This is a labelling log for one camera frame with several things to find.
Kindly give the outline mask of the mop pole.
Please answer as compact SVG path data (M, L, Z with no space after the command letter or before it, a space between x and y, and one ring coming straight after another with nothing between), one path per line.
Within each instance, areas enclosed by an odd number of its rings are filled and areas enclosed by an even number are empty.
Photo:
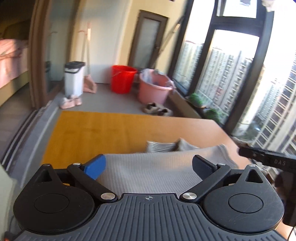
M162 52L165 50L166 46L168 45L168 43L170 42L171 38L173 37L173 35L178 31L178 29L180 28L183 20L184 20L184 15L181 16L178 21L174 24L174 26L169 30L168 34L166 35L160 49L158 52L158 56L157 59L161 56Z

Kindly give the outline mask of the pink plastic basin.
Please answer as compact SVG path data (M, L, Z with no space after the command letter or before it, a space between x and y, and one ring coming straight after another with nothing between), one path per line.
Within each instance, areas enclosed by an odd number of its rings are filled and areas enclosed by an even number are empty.
M139 77L138 100L142 104L155 102L164 104L168 95L176 90L175 84L164 73L154 69L152 84L142 81Z

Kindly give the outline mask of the brown shoes on floor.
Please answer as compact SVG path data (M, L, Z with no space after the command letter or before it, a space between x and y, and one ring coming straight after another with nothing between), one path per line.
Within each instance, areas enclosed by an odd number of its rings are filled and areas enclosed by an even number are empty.
M173 112L168 109L165 108L163 105L155 103L155 102L151 102L146 104L142 111L144 113L150 114L150 115L157 115L157 116L172 116Z

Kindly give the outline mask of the white bin black lid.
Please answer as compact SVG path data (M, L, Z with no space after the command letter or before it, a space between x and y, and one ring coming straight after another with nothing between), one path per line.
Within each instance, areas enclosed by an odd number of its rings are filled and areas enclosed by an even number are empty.
M84 85L85 62L71 61L64 65L64 82L66 96L81 96Z

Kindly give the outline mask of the green shoe far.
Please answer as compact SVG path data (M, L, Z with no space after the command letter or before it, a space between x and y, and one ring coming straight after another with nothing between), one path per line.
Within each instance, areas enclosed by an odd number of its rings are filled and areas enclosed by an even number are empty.
M193 93L188 97L189 102L197 107L197 108L205 108L205 104L203 104L203 101L200 99L200 97L196 94Z

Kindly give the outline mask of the green shoe near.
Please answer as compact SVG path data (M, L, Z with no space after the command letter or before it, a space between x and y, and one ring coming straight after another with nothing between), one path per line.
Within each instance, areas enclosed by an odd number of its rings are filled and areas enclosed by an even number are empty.
M204 116L208 120L213 120L216 123L221 123L220 114L215 109L212 109L212 108L206 109L205 112L204 112Z

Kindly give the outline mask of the pink slippers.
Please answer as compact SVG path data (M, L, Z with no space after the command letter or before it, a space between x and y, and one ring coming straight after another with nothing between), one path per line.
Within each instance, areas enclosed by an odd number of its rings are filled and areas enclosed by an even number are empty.
M69 108L73 108L76 106L80 106L81 104L82 104L81 97L71 95L71 96L62 98L62 100L59 104L59 108L60 109L69 109Z

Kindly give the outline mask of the frosted glass door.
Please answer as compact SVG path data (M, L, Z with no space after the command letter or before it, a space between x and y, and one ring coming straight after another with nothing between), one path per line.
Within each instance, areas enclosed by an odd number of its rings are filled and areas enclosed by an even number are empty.
M138 14L128 66L145 69L155 68L169 18L150 11Z

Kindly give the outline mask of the grey cloth on basin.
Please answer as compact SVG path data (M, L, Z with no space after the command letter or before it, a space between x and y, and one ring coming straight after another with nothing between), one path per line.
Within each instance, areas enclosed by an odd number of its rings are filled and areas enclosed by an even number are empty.
M140 79L146 83L152 84L152 74L154 73L153 69L143 69L140 72Z

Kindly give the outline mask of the red plastic bucket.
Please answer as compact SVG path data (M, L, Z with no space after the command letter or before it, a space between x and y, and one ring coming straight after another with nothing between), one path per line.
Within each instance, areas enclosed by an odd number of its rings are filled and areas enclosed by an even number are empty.
M137 69L124 66L113 65L111 68L111 91L117 94L128 94L131 91Z

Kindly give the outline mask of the bed with pink cover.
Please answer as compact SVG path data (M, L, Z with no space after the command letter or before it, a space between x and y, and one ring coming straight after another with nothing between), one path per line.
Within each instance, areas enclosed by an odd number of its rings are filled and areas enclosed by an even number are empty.
M28 71L28 40L1 39L1 88Z

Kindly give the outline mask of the pink dustpan with broom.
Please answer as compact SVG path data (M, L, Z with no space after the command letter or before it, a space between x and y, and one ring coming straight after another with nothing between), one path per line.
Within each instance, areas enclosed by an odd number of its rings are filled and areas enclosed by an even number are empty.
M86 56L86 75L84 76L83 92L93 93L97 92L96 83L91 77L91 66L90 66L90 41L91 41L91 23L87 23L86 30L80 30L79 33L84 33L81 61L84 61Z

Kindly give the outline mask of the striped grey knit garment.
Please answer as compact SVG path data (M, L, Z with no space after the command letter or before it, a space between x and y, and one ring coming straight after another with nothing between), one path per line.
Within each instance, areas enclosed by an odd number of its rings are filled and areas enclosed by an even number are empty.
M123 193L175 193L180 196L201 182L192 168L195 155L236 169L224 145L198 148L184 139L147 142L144 153L107 154L106 169L97 181L118 196Z

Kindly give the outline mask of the green shoe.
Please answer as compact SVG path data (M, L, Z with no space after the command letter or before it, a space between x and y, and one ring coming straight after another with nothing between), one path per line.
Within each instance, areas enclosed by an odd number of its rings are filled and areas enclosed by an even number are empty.
M206 109L205 112L204 112L204 116L208 120L213 120L216 123L221 123L220 114L215 109L212 109L212 108Z
M188 97L189 102L197 107L197 108L205 108L205 104L203 104L203 101L200 99L200 97L196 94L193 93Z

